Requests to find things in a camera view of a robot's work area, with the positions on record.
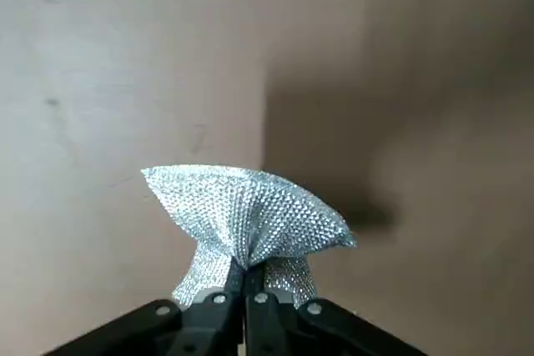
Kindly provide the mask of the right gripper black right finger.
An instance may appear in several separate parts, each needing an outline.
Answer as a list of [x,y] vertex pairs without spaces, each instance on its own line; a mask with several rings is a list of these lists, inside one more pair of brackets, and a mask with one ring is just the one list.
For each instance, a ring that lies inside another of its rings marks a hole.
[[298,308],[291,293],[268,289],[266,267],[244,276],[248,355],[422,355],[418,348],[325,298]]

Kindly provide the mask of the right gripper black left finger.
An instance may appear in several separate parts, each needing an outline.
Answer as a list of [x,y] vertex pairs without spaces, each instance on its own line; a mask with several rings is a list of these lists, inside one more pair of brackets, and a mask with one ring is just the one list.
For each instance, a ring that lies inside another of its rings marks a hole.
[[244,271],[232,266],[224,285],[197,292],[181,309],[156,299],[46,352],[47,355],[216,355],[236,353]]

